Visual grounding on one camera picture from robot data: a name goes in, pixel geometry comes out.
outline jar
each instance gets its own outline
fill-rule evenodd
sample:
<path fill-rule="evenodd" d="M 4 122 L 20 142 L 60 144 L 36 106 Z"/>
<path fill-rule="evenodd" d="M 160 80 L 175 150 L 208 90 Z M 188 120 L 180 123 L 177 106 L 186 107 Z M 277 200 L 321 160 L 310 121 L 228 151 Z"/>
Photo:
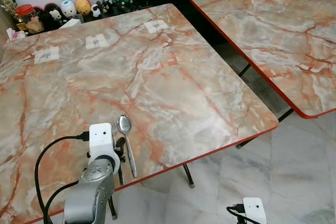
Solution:
<path fill-rule="evenodd" d="M 16 13 L 20 15 L 31 34 L 43 31 L 43 24 L 39 21 L 34 8 L 31 5 L 20 5 L 16 8 Z"/>

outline black cable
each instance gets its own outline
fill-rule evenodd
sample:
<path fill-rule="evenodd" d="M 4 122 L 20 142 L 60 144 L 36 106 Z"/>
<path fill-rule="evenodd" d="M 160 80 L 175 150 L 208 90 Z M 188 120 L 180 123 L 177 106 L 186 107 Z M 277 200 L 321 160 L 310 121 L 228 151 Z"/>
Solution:
<path fill-rule="evenodd" d="M 48 219 L 49 219 L 49 215 L 48 215 L 48 211 L 49 211 L 49 207 L 51 205 L 51 202 L 53 201 L 53 199 L 61 192 L 63 191 L 64 189 L 67 189 L 71 186 L 74 186 L 78 184 L 78 181 L 75 181 L 75 182 L 72 182 L 72 183 L 69 183 L 65 186 L 62 186 L 61 188 L 58 188 L 52 195 L 51 197 L 49 198 L 48 202 L 46 203 L 46 207 L 45 207 L 45 213 L 43 215 L 43 222 L 44 223 L 48 223 Z"/>
<path fill-rule="evenodd" d="M 234 216 L 236 216 L 236 217 L 238 217 L 238 218 L 242 218 L 242 219 L 244 219 L 244 220 L 250 221 L 250 222 L 252 222 L 253 224 L 260 224 L 260 223 L 256 222 L 255 220 L 251 220 L 250 218 L 247 218 L 247 217 L 245 217 L 245 216 L 243 216 L 243 215 L 239 215 L 239 214 L 237 214 L 236 212 L 233 212 L 232 210 L 236 210 L 235 207 L 227 207 L 226 210 L 227 210 L 230 214 L 232 214 L 232 215 L 234 215 Z"/>
<path fill-rule="evenodd" d="M 47 145 L 47 147 L 45 147 L 43 149 L 43 151 L 40 153 L 40 155 L 37 158 L 36 164 L 35 164 L 35 170 L 34 170 L 34 179 L 35 179 L 35 188 L 36 188 L 36 195 L 37 195 L 37 199 L 38 199 L 38 203 L 40 205 L 41 211 L 43 213 L 43 216 L 48 215 L 48 213 L 46 213 L 45 211 L 45 205 L 43 203 L 42 200 L 42 195 L 41 195 L 41 191 L 40 191 L 40 184 L 38 181 L 38 168 L 39 168 L 39 164 L 41 162 L 41 159 L 43 157 L 43 155 L 45 154 L 45 152 L 52 147 L 54 144 L 65 140 L 65 139 L 82 139 L 83 141 L 89 141 L 89 132 L 85 131 L 82 132 L 82 134 L 77 135 L 77 136 L 64 136 L 64 137 L 60 137 L 58 139 L 56 139 L 55 141 L 51 142 L 50 144 Z"/>

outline metal table leg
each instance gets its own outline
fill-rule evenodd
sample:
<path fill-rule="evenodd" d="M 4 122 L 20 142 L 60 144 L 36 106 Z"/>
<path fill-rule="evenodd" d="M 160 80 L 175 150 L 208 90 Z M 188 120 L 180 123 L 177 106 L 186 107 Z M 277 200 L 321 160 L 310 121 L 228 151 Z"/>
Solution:
<path fill-rule="evenodd" d="M 286 111 L 281 117 L 278 118 L 279 122 L 281 122 L 283 119 L 285 119 L 286 117 L 288 117 L 294 110 L 292 108 L 290 108 L 288 111 Z M 237 144 L 236 147 L 237 149 L 240 149 L 242 148 L 244 145 L 248 144 L 249 142 L 251 142 L 253 139 L 255 138 L 252 138 L 250 140 L 247 140 L 241 144 Z"/>
<path fill-rule="evenodd" d="M 238 74 L 238 76 L 239 77 L 242 77 L 243 76 L 243 74 L 247 71 L 247 69 L 249 69 L 250 68 L 250 64 L 247 64 L 247 66 Z"/>
<path fill-rule="evenodd" d="M 110 207 L 111 214 L 112 214 L 112 220 L 116 220 L 118 216 L 117 216 L 117 213 L 115 212 L 112 196 L 108 199 L 108 202 L 109 202 L 109 207 Z"/>
<path fill-rule="evenodd" d="M 189 168 L 187 165 L 183 165 L 183 168 L 185 170 L 185 173 L 187 174 L 187 177 L 188 177 L 188 181 L 189 181 L 189 186 L 191 188 L 194 188 L 195 187 L 195 184 L 193 182 L 193 178 L 191 177 L 191 174 L 190 174 L 190 171 L 189 171 Z"/>

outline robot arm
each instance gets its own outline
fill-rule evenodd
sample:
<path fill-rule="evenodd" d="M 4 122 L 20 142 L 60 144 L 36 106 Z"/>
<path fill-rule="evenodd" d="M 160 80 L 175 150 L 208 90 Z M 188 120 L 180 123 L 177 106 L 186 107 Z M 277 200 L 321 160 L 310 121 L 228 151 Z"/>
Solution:
<path fill-rule="evenodd" d="M 89 166 L 68 194 L 64 206 L 66 224 L 100 224 L 105 222 L 106 204 L 114 192 L 113 176 L 120 167 L 112 146 L 109 123 L 90 126 Z"/>

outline black wire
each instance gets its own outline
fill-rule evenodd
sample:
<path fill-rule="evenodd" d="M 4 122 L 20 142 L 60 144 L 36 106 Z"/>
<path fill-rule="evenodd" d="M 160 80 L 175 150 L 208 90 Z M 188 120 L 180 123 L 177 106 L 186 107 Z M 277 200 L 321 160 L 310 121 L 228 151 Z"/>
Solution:
<path fill-rule="evenodd" d="M 79 139 L 79 136 L 64 136 L 64 137 L 60 137 L 59 139 L 56 139 L 55 141 L 51 142 L 40 153 L 40 155 L 37 158 L 36 164 L 35 164 L 34 179 L 35 179 L 36 195 L 37 195 L 38 203 L 39 203 L 40 208 L 42 210 L 43 216 L 44 215 L 48 215 L 48 213 L 46 213 L 46 211 L 45 211 L 45 205 L 43 203 L 42 195 L 41 195 L 41 191 L 40 191 L 40 184 L 39 184 L 39 181 L 38 181 L 38 167 L 39 167 L 39 164 L 40 164 L 41 159 L 42 159 L 43 155 L 45 154 L 45 152 L 50 147 L 52 147 L 54 144 L 56 144 L 56 143 L 58 143 L 58 142 L 60 142 L 62 140 L 65 140 L 65 139 Z"/>
<path fill-rule="evenodd" d="M 43 215 L 43 222 L 44 223 L 48 223 L 48 219 L 49 219 L 49 215 L 48 215 L 48 211 L 49 211 L 49 207 L 50 207 L 50 204 L 51 202 L 53 201 L 53 199 L 61 192 L 63 191 L 64 189 L 67 189 L 71 186 L 74 186 L 78 184 L 78 181 L 75 181 L 75 182 L 72 182 L 72 183 L 69 183 L 65 186 L 62 186 L 61 188 L 58 188 L 52 195 L 51 197 L 49 198 L 48 202 L 46 203 L 46 207 L 45 207 L 45 213 Z"/>
<path fill-rule="evenodd" d="M 256 222 L 255 220 L 251 220 L 250 218 L 247 218 L 247 217 L 245 217 L 245 216 L 243 216 L 243 215 L 239 215 L 239 214 L 233 212 L 232 210 L 235 210 L 234 207 L 227 207 L 226 210 L 227 210 L 230 214 L 232 214 L 232 215 L 234 215 L 234 216 L 236 216 L 236 217 L 239 217 L 239 218 L 242 218 L 242 219 L 244 219 L 244 220 L 250 221 L 250 222 L 252 222 L 253 224 L 260 224 L 260 223 Z"/>

